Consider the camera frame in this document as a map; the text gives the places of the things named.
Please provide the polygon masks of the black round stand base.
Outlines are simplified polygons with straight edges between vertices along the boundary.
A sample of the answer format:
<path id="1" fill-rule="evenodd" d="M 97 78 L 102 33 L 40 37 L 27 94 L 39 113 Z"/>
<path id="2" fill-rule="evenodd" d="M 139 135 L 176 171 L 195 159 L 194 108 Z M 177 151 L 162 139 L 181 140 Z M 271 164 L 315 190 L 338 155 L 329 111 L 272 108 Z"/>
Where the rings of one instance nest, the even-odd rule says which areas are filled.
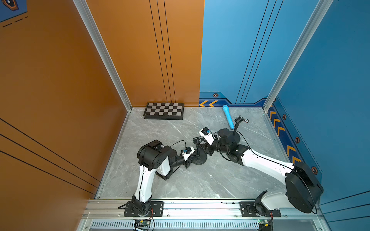
<path id="1" fill-rule="evenodd" d="M 241 137 L 240 137 L 240 135 L 238 134 L 237 131 L 232 131 L 231 135 L 232 135 L 232 141 L 233 142 L 239 143 L 241 141 Z"/>

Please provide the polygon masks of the black stand pole with clip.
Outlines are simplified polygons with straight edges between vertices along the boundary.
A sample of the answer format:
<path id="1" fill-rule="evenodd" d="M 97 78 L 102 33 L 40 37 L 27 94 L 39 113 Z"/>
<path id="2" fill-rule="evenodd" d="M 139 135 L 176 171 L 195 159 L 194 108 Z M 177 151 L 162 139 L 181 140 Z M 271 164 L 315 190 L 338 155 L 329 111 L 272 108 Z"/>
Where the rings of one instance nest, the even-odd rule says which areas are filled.
<path id="1" fill-rule="evenodd" d="M 235 125 L 234 125 L 234 129 L 233 129 L 233 132 L 236 133 L 240 123 L 244 122 L 245 119 L 241 116 L 238 116 L 236 119 L 235 119 Z"/>

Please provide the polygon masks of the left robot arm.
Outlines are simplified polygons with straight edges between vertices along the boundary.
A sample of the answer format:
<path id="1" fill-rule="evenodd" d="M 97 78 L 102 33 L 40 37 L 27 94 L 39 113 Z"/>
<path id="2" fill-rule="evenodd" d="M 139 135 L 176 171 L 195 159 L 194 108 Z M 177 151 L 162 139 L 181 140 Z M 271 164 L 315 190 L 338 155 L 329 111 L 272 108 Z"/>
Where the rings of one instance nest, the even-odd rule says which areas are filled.
<path id="1" fill-rule="evenodd" d="M 145 216 L 149 213 L 152 199 L 152 185 L 155 175 L 167 180 L 174 173 L 174 168 L 190 163 L 190 156 L 195 153 L 193 147 L 185 147 L 182 154 L 158 140 L 142 146 L 137 154 L 139 163 L 139 180 L 137 190 L 131 203 L 134 213 Z"/>

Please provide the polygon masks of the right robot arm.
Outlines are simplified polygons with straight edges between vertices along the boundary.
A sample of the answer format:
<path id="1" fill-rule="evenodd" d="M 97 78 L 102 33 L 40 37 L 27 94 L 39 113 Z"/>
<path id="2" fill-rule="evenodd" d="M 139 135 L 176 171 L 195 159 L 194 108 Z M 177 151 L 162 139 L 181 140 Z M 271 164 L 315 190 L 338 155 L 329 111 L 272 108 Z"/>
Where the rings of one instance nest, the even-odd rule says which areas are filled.
<path id="1" fill-rule="evenodd" d="M 243 138 L 237 130 L 221 129 L 213 134 L 205 127 L 193 138 L 193 143 L 206 155 L 218 152 L 224 159 L 257 169 L 285 186 L 275 191 L 264 190 L 257 196 L 253 209 L 258 216 L 266 217 L 281 208 L 317 213 L 317 202 L 324 189 L 310 167 L 303 162 L 284 162 L 262 155 L 248 143 L 241 144 Z"/>

